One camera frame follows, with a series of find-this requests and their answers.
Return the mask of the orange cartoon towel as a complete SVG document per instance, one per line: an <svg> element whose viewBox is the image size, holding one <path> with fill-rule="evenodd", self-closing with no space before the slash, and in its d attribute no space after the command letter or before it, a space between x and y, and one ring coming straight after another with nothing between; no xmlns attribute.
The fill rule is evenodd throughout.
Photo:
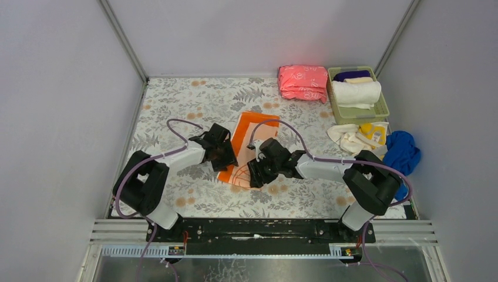
<svg viewBox="0 0 498 282"><path fill-rule="evenodd" d="M250 171L247 166L250 160L255 159L255 151L247 148L250 143L251 134L259 123L268 120L268 123L261 125L256 130L254 140L265 141L271 137L276 137L279 129L279 123L276 120L279 118L279 116L249 111L245 111L239 116L231 137L231 144L238 161L238 166L231 165L226 171L218 173L217 179L219 181L241 189L252 189L250 186Z"/></svg>

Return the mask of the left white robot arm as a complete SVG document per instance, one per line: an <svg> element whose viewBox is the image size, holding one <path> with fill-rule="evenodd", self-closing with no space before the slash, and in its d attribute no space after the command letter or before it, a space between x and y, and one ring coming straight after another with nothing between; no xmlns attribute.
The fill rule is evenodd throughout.
<svg viewBox="0 0 498 282"><path fill-rule="evenodd" d="M155 226L171 230L181 215L163 200L169 176L206 162L215 172L238 166L231 132L217 123L200 135L181 137L181 141L181 147L159 155L152 156L142 150L131 155L113 187L115 208L120 217L132 217L121 211L120 204L124 203Z"/></svg>

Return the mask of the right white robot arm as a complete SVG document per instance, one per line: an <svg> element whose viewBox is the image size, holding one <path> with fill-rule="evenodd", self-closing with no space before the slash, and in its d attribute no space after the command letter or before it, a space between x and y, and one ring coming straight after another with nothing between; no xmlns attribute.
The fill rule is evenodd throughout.
<svg viewBox="0 0 498 282"><path fill-rule="evenodd" d="M255 140L247 147L255 151L255 159L247 163L253 188L261 188L280 175L345 183L355 201L339 222L352 231L363 228L374 216L383 216L402 184L391 167L367 150L355 157L327 159L309 156L304 150L290 152L274 138Z"/></svg>

